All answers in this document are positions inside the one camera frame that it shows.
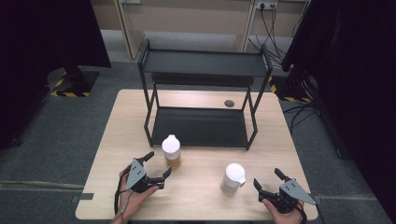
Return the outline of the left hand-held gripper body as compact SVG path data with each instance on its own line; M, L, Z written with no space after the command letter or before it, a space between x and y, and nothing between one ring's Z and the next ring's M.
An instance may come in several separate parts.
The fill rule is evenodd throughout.
M144 167L144 159L133 159L126 182L126 190L142 193L147 189L157 186L159 189L164 188L164 177L148 177Z

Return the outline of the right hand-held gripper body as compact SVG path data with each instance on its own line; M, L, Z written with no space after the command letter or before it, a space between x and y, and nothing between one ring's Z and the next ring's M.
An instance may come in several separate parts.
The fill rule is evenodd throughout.
M291 212L299 201L315 205L315 200L300 186L291 179L279 186L279 192L273 193L262 189L259 193L259 201L264 199L270 201L279 213L287 214Z

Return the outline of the orange spice jar white lid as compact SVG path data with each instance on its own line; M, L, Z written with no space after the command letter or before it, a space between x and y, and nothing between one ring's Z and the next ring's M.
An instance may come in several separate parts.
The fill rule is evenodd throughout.
M165 163L168 167L177 168L181 164L180 142L174 134L169 134L162 142Z

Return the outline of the pale spice jar white lid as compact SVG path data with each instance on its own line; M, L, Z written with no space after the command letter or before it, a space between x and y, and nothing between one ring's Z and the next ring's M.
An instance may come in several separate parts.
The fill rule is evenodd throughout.
M220 184L221 191L226 195L232 196L235 195L238 189L242 188L245 183L245 168L239 163L228 164Z

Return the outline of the black metal two-tier shelf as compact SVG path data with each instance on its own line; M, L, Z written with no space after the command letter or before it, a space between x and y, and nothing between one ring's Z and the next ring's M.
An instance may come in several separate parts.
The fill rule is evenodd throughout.
M148 113L144 129L148 143L159 145L170 134L183 146L249 149L258 132L255 114L273 71L267 47L255 53L154 49L141 45L137 66ZM244 88L239 108L161 105L152 85Z

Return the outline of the person's left hand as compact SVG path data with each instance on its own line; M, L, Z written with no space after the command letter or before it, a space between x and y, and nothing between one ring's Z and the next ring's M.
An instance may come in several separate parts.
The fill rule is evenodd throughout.
M125 191L128 175L129 173L126 170L120 172L118 211L110 224L126 224L138 211L141 204L159 189L158 186L154 186L142 193L136 193L131 189Z

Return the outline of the person's right hand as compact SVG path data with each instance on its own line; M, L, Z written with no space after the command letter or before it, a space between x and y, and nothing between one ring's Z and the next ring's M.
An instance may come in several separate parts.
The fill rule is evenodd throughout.
M287 214L279 213L275 206L266 199L262 203L272 215L275 224L301 224L304 220L303 215L300 213L304 209L304 202L302 201L299 201L296 209Z

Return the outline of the black stand base striped edge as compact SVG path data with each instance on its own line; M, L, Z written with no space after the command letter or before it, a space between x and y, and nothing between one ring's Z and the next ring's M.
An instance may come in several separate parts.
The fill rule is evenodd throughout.
M80 71L77 75L66 72L56 82L51 96L88 97L99 76L98 71Z
M311 99L301 86L295 88L288 87L286 84L288 74L280 69L275 69L269 77L270 90L281 101L290 102L310 102Z

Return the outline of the black curtain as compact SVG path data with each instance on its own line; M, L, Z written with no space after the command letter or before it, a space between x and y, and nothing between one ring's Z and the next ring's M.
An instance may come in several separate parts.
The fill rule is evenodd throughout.
M7 148L62 68L110 61L89 0L0 0L0 149Z
M305 77L396 224L396 0L311 0L282 63Z

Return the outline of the beige wooden cabinet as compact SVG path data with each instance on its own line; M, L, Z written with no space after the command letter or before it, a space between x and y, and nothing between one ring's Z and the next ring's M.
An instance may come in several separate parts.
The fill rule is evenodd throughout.
M156 48L244 52L269 30L285 50L310 1L259 10L257 0L89 0L112 60L135 59L146 38Z

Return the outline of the white wall power socket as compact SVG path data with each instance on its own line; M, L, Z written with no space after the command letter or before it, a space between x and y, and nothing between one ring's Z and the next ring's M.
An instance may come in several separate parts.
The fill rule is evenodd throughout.
M275 10L278 0L257 0L256 8L259 10Z

